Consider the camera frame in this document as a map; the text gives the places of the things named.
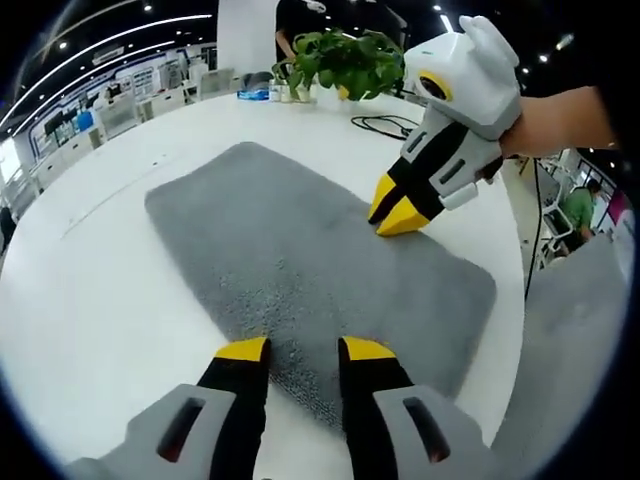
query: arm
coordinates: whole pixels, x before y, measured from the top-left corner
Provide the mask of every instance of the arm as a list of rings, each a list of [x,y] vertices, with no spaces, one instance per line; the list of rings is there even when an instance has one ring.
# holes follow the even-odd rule
[[[615,137],[595,87],[522,98],[522,115],[500,139],[503,156],[543,156],[568,147],[611,148]]]
[[[296,56],[295,52],[291,48],[289,41],[284,36],[284,30],[280,29],[276,32],[276,42],[278,46],[282,49],[287,58],[294,58]]]
[[[582,238],[585,242],[593,238],[593,232],[591,231],[591,229],[584,225],[580,227],[580,235],[582,235]]]

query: chair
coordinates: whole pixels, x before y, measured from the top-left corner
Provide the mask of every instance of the chair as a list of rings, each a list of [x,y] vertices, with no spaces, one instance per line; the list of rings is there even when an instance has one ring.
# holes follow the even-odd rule
[[[548,201],[547,205],[542,208],[542,219],[550,237],[544,239],[540,246],[540,250],[536,255],[537,269],[544,268],[551,260],[553,260],[556,253],[562,246],[563,239],[575,231],[573,224],[569,218],[567,218],[567,215],[560,209],[560,205],[567,197],[568,193],[573,190],[573,179],[571,178],[569,171],[564,167],[558,166],[555,162],[545,163],[549,164],[549,166],[555,167],[554,174],[559,172],[561,179],[559,182],[556,180],[558,184],[558,192],[555,195],[555,198],[550,202]]]

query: white cabinet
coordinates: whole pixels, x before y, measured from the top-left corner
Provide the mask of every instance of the white cabinet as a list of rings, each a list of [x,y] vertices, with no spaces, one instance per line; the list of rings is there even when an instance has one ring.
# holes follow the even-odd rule
[[[107,140],[117,137],[139,123],[136,103],[131,95],[118,95],[112,103],[94,104],[94,108]]]
[[[97,133],[95,127],[79,133],[38,164],[31,175],[37,180],[40,188],[48,188],[68,168],[91,153],[96,146],[95,140],[92,142],[92,135],[96,137]]]
[[[156,95],[151,99],[151,105],[153,118],[158,118],[164,113],[184,107],[184,90],[182,87],[174,88],[173,90]]]

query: plant pot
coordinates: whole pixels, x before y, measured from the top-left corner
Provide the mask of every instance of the plant pot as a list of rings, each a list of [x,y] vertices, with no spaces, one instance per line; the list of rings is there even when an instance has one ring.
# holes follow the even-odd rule
[[[323,110],[335,113],[352,113],[358,102],[347,98],[343,100],[341,96],[336,87],[323,88],[318,85],[316,98],[318,99],[318,106]]]
[[[300,85],[297,89],[298,92],[298,102],[300,103],[309,103],[311,102],[311,92],[304,85]]]

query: round table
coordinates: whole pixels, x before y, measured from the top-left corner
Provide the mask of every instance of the round table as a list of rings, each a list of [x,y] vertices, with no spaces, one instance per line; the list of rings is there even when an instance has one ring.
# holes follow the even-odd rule
[[[423,109],[392,97],[352,114]],[[134,128],[69,169],[30,207],[0,277],[0,358],[27,421],[56,458],[99,457],[129,419],[181,383],[196,383],[226,343],[193,298],[144,209],[145,193],[241,141],[254,141],[373,198],[401,143],[358,129],[352,114],[313,105],[240,101],[181,108]],[[486,269],[497,297],[456,404],[490,445],[522,347],[523,271],[500,175],[426,229]],[[344,441],[270,388],[257,478],[351,478]]]

